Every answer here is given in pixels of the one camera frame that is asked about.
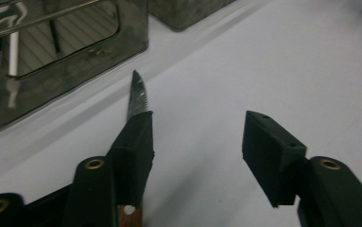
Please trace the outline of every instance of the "knife blade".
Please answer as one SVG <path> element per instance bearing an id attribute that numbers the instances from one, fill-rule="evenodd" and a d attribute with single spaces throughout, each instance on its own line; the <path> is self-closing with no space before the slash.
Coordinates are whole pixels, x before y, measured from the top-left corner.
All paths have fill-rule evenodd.
<path id="1" fill-rule="evenodd" d="M 127 121 L 134 115 L 148 110 L 147 90 L 145 83 L 139 73 L 134 70 L 130 86 L 130 97 Z"/>

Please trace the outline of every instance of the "white surface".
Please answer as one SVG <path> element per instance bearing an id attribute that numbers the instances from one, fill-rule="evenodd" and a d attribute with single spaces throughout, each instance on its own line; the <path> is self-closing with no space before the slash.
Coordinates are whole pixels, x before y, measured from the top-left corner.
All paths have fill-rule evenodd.
<path id="1" fill-rule="evenodd" d="M 155 113 L 148 226 L 300 226 L 296 207 L 270 207 L 242 160 L 246 110 L 272 116 L 308 157 L 336 158 L 362 181 L 362 1 L 277 0 L 229 25 L 174 64 L 139 68 Z M 172 33 L 154 20 L 150 27 L 154 50 L 154 34 Z M 9 171 L 0 172 L 0 192 L 34 201 L 70 183 L 81 160 L 104 154 L 124 125 L 130 72 L 59 121 L 40 128 L 51 105 L 0 132 L 0 149 L 33 154 L 1 162 Z"/>

